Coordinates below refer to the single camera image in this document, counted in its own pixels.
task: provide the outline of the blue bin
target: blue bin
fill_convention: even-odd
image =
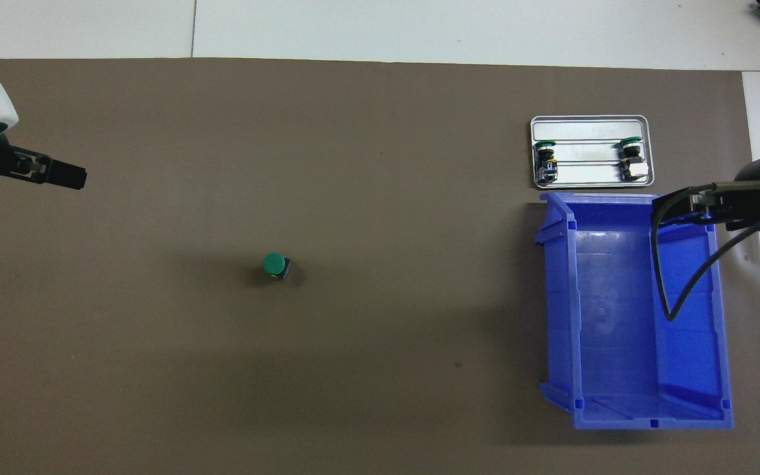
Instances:
[[[731,429],[720,267],[664,318],[650,253],[652,195],[545,193],[547,400],[577,429]],[[670,303],[717,249],[714,226],[662,229]]]

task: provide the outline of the green cap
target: green cap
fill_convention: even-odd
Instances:
[[[263,259],[263,270],[269,276],[280,276],[284,269],[286,269],[286,257],[282,253],[271,253]]]
[[[622,139],[622,141],[621,141],[621,147],[623,147],[624,145],[636,144],[637,142],[640,142],[640,141],[641,141],[641,137],[637,137],[637,136],[636,137],[627,137],[625,139]]]

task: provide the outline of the silver tray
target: silver tray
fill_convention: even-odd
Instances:
[[[622,139],[641,137],[641,156],[647,173],[633,181],[621,178]],[[536,116],[530,122],[530,150],[533,181],[539,189],[572,187],[648,187],[654,180],[652,151],[647,118],[624,116]],[[536,147],[539,141],[553,141],[557,159],[557,179],[551,183],[537,180]]]

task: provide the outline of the brown mat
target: brown mat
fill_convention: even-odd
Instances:
[[[579,431],[546,378],[538,114],[649,119],[650,192],[749,160],[741,75],[0,61],[0,474],[760,473],[760,259],[723,262],[736,428]],[[260,262],[295,259],[271,285]]]

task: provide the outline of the white table surface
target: white table surface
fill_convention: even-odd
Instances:
[[[756,159],[760,20],[753,4],[0,0],[0,57],[282,57],[741,70]]]

